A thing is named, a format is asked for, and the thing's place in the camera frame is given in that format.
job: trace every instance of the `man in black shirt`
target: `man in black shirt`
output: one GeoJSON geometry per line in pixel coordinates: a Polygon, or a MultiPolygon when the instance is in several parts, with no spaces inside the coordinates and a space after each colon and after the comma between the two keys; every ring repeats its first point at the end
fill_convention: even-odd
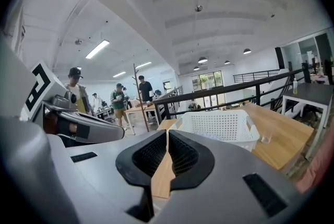
{"type": "Polygon", "coordinates": [[[150,82],[144,80],[144,76],[138,77],[140,84],[139,84],[139,90],[141,93],[142,101],[152,101],[153,97],[150,97],[150,91],[153,91],[152,86],[150,82]]]}

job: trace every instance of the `black table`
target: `black table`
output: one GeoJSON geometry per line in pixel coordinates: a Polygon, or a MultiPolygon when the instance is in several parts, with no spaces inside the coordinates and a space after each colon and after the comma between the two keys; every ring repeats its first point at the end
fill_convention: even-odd
{"type": "Polygon", "coordinates": [[[293,89],[290,89],[283,93],[281,112],[281,114],[283,115],[285,115],[287,100],[293,100],[323,109],[323,114],[321,116],[317,134],[315,135],[315,138],[306,154],[306,158],[310,157],[315,145],[319,140],[322,130],[321,127],[326,127],[327,125],[329,111],[332,104],[333,89],[334,86],[331,85],[302,83],[298,84],[297,94],[293,94],[293,89]]]}

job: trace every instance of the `white plastic basket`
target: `white plastic basket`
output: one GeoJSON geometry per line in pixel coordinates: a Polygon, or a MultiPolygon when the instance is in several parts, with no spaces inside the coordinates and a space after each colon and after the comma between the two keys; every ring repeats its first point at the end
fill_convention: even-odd
{"type": "Polygon", "coordinates": [[[255,148],[260,138],[256,126],[244,110],[188,112],[170,129],[232,143],[249,151],[255,148]]]}

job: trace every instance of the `plastic bottle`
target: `plastic bottle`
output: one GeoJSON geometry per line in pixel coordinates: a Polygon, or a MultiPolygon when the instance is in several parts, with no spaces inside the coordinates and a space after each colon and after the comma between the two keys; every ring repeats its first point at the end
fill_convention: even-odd
{"type": "Polygon", "coordinates": [[[298,85],[297,79],[294,78],[294,80],[293,80],[293,94],[297,94],[297,85],[298,85]]]}

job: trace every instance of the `gray jacket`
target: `gray jacket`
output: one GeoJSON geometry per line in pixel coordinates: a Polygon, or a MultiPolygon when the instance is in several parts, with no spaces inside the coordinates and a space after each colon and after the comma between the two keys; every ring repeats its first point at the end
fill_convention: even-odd
{"type": "MultiPolygon", "coordinates": [[[[90,112],[92,113],[92,115],[95,115],[94,109],[93,109],[92,105],[90,105],[90,102],[89,102],[88,94],[86,92],[86,87],[83,86],[83,85],[80,85],[80,84],[77,84],[77,85],[79,87],[81,97],[86,97],[86,100],[88,102],[88,108],[89,108],[90,112]]],[[[67,88],[68,90],[70,90],[69,89],[69,83],[64,84],[64,87],[67,88]]]]}

